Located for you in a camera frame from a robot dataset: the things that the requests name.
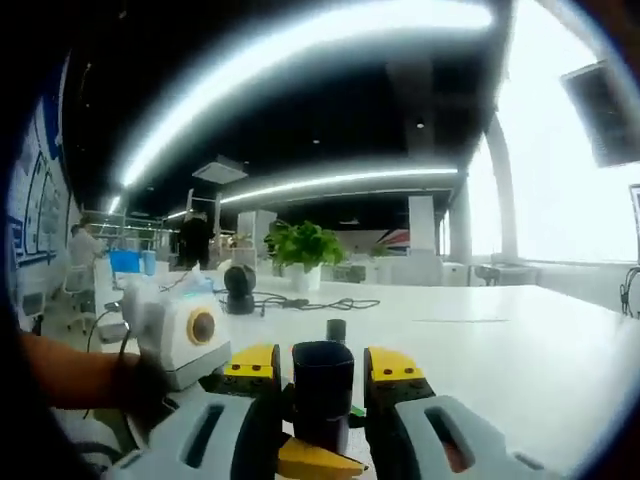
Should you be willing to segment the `person's left hand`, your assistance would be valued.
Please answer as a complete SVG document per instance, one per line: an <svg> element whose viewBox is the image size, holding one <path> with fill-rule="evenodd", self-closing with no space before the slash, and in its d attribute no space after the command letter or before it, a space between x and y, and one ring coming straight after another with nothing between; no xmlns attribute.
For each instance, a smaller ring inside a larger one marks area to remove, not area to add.
<svg viewBox="0 0 640 480"><path fill-rule="evenodd" d="M170 412L164 404L169 383L164 371L146 357L119 355L114 373L116 407L149 433Z"/></svg>

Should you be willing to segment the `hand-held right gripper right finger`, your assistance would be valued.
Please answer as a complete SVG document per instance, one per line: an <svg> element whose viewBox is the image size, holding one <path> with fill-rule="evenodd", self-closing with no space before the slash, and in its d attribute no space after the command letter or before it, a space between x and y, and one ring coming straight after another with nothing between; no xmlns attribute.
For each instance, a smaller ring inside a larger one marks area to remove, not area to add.
<svg viewBox="0 0 640 480"><path fill-rule="evenodd" d="M459 400L434 392L409 356L363 352L365 437L379 479L553 479L508 450L505 436Z"/></svg>

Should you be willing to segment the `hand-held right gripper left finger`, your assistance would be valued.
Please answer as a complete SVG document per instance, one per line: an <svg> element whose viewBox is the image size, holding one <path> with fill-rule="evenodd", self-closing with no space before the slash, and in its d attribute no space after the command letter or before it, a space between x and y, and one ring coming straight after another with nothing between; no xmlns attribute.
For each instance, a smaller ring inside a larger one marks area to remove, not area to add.
<svg viewBox="0 0 640 480"><path fill-rule="evenodd" d="M109 479L273 479L281 446L276 344L256 344L202 377Z"/></svg>

